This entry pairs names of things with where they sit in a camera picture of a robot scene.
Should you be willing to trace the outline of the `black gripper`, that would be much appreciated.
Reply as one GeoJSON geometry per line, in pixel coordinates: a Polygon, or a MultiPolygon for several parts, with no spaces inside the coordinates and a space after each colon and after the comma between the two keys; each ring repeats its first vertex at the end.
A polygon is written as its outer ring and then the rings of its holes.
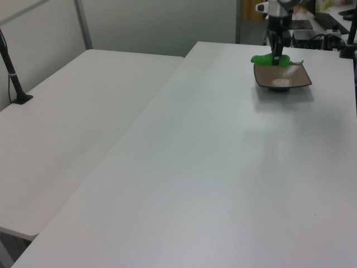
{"type": "Polygon", "coordinates": [[[271,47],[271,53],[274,55],[274,65],[279,65],[279,59],[283,51],[282,33],[291,27],[292,16],[277,17],[269,15],[268,17],[268,36],[271,47]]]}

